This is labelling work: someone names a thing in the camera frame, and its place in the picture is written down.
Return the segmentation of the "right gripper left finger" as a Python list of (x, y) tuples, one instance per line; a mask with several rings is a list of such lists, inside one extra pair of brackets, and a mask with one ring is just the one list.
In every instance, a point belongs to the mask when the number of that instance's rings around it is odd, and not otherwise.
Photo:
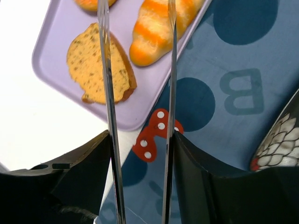
[(109, 133), (31, 169), (0, 175), (3, 224), (91, 224), (110, 163)]

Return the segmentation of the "striped croissant bread roll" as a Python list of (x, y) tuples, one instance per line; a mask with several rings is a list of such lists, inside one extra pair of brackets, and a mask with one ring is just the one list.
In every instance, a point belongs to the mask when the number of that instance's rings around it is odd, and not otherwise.
[[(177, 39), (179, 40), (195, 19), (203, 0), (177, 0)], [(172, 29), (167, 0), (145, 0), (133, 29), (129, 56), (133, 64), (148, 66), (172, 50)]]

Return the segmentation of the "metal tongs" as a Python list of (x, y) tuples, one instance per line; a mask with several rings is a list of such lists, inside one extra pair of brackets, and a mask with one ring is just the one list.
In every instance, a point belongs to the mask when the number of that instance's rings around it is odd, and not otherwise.
[[(120, 164), (119, 142), (117, 134), (117, 122), (114, 105), (114, 90), (111, 72), (110, 56), (110, 29), (109, 29), (109, 6), (108, 1), (98, 1), (97, 16), (99, 21), (100, 49), (102, 56), (103, 80), (106, 96), (107, 122), (110, 134), (110, 142), (113, 149), (111, 152), (111, 163), (114, 178), (114, 194), (116, 201), (117, 223), (126, 222), (124, 194), (122, 184), (122, 172)], [(177, 13), (176, 2), (168, 1), (168, 17), (172, 29), (172, 55), (171, 55), (171, 83), (169, 116), (167, 126), (167, 149), (165, 156), (164, 171), (164, 194), (163, 194), (163, 212), (162, 223), (167, 224), (171, 215), (171, 191), (172, 191), (172, 170), (173, 170), (173, 135), (175, 132), (175, 105), (176, 105), (176, 86), (177, 86)]]

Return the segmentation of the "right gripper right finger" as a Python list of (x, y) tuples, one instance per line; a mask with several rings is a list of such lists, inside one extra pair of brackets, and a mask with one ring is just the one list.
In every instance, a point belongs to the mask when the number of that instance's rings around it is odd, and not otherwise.
[(299, 169), (249, 172), (230, 166), (174, 134), (174, 170), (184, 224), (296, 224)]

